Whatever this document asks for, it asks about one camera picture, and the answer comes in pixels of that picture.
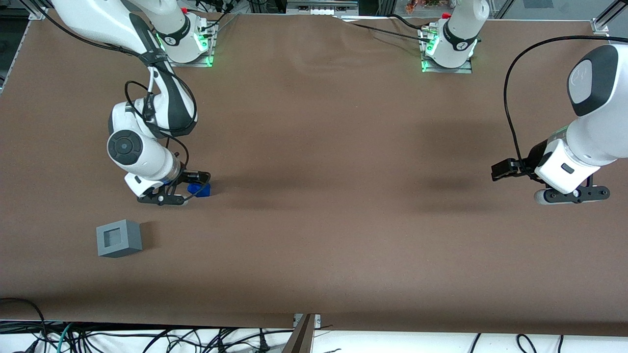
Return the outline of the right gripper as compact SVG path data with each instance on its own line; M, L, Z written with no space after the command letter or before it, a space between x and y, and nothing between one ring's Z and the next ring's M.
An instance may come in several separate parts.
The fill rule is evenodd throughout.
M182 170L182 167L173 167L161 177L152 176L150 178L128 173L125 175L125 183L135 196L144 197L150 193L150 189L156 190L177 181ZM198 183L207 183L210 179L211 174L208 172L184 171L184 183L187 184L173 187L173 196L184 199L196 197L199 192Z

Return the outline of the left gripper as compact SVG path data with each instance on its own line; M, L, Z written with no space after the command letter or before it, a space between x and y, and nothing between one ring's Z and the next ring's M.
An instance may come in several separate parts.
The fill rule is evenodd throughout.
M535 175L561 194L569 194L600 169L600 148L590 141L546 139L531 148L528 165ZM504 159L493 165L493 182L504 178L527 177L518 159Z

